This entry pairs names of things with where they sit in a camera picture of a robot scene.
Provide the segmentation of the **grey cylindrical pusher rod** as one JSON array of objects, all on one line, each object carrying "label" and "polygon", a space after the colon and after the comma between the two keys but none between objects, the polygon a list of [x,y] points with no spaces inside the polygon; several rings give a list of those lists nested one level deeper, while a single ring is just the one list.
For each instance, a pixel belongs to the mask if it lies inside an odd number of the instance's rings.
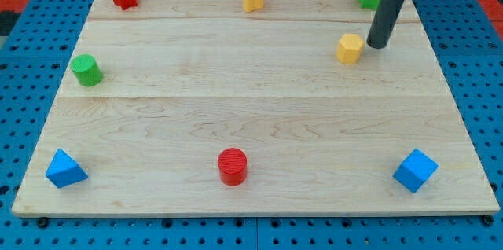
[{"label": "grey cylindrical pusher rod", "polygon": [[391,37],[405,0],[380,0],[367,36],[367,44],[383,49]]}]

